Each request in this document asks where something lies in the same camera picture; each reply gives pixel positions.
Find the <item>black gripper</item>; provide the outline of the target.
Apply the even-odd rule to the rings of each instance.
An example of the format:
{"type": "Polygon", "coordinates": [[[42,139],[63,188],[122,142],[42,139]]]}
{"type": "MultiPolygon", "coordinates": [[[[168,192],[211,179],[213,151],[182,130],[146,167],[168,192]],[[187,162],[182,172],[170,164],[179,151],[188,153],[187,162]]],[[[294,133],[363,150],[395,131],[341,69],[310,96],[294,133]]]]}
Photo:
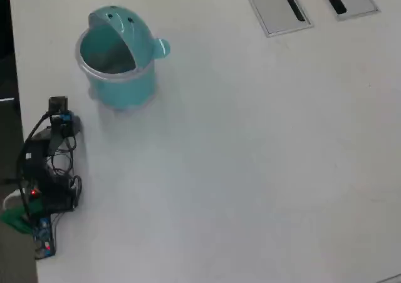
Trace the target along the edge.
{"type": "Polygon", "coordinates": [[[72,117],[72,123],[62,123],[61,115],[53,115],[51,117],[51,124],[52,135],[57,138],[74,137],[81,132],[82,129],[81,119],[77,115],[72,117]]]}

